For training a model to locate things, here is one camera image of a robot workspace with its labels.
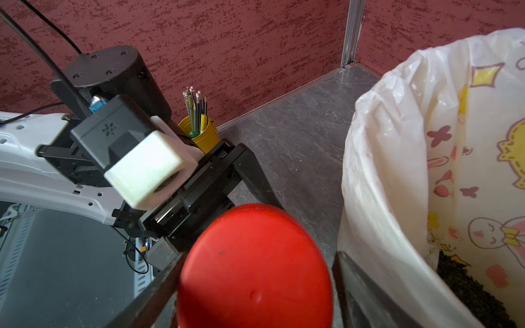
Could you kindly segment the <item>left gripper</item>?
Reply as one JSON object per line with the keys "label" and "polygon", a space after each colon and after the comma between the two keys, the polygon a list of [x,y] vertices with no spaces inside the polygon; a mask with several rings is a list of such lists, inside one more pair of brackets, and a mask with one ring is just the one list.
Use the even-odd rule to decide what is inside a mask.
{"label": "left gripper", "polygon": [[206,227],[234,206],[228,194],[241,179],[261,204],[283,209],[256,155],[246,145],[235,146],[227,139],[206,154],[192,177],[155,210],[135,210],[123,202],[112,212],[112,228],[128,234],[123,238],[127,265],[139,271],[147,258],[133,241],[165,238],[176,255],[189,251]]}

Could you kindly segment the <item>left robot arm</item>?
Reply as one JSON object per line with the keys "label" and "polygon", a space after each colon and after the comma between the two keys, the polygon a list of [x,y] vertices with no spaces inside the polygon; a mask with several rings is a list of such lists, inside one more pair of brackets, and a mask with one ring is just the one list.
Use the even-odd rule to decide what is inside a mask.
{"label": "left robot arm", "polygon": [[187,115],[171,120],[137,49],[79,54],[51,89],[70,114],[1,114],[1,200],[111,226],[136,273],[164,241],[189,250],[239,183],[280,207],[255,154],[218,137],[202,92],[187,87]]}

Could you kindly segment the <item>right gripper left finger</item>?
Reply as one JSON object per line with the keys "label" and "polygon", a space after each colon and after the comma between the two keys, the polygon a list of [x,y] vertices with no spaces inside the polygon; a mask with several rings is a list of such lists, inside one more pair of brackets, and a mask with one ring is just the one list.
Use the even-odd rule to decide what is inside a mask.
{"label": "right gripper left finger", "polygon": [[180,275],[187,259],[183,253],[149,284],[107,327],[177,327],[176,301]]}

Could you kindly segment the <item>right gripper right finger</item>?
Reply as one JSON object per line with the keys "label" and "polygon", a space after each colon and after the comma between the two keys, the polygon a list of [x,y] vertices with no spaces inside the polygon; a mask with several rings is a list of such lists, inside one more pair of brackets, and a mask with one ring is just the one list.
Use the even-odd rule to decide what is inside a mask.
{"label": "right gripper right finger", "polygon": [[332,273],[345,327],[409,327],[408,316],[346,253]]}

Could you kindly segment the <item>jar red lid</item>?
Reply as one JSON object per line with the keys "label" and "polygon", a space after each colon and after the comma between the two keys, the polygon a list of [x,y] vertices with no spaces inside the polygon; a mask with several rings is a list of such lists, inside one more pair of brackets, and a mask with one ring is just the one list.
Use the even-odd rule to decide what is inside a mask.
{"label": "jar red lid", "polygon": [[330,327],[333,312],[323,254],[296,219],[269,205],[216,219],[180,275],[179,327]]}

